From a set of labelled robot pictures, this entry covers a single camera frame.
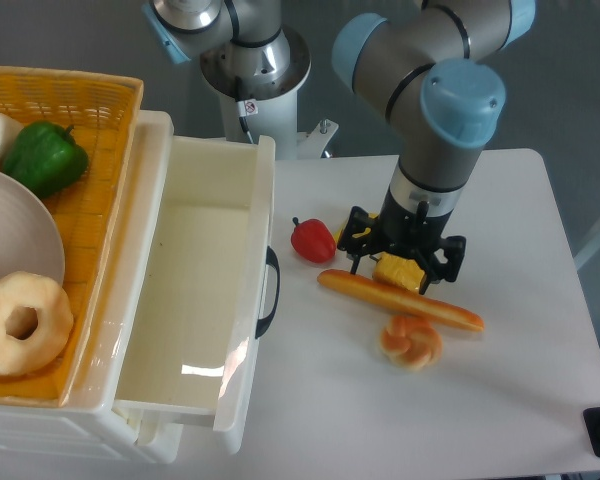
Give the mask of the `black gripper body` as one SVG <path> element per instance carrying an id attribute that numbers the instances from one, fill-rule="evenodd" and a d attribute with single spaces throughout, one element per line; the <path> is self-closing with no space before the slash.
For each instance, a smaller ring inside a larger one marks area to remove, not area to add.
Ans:
<path id="1" fill-rule="evenodd" d="M 445 237 L 443 230 L 460 194 L 460 189 L 435 192 L 408 188 L 396 193 L 389 188 L 375 219 L 359 206 L 351 208 L 337 248 L 348 256 L 389 253 L 411 259 L 423 271 L 435 267 L 437 283 L 454 282 L 465 257 L 466 238 Z M 353 237 L 366 227 L 371 229 L 368 235 Z"/>

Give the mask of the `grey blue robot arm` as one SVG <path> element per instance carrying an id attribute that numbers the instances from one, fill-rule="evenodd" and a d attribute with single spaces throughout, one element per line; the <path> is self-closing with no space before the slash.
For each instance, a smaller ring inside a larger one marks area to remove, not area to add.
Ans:
<path id="1" fill-rule="evenodd" d="M 148 1 L 142 10 L 173 62 L 198 60 L 228 140 L 268 136 L 279 158 L 299 156 L 297 93 L 311 59 L 279 2 Z M 532 1 L 424 1 L 406 24 L 366 13 L 338 33 L 334 72 L 405 142 L 379 214 L 349 215 L 338 246 L 350 259 L 413 260 L 423 286 L 457 278 L 466 241 L 443 231 L 506 99 L 482 59 L 524 35 L 535 12 Z"/>

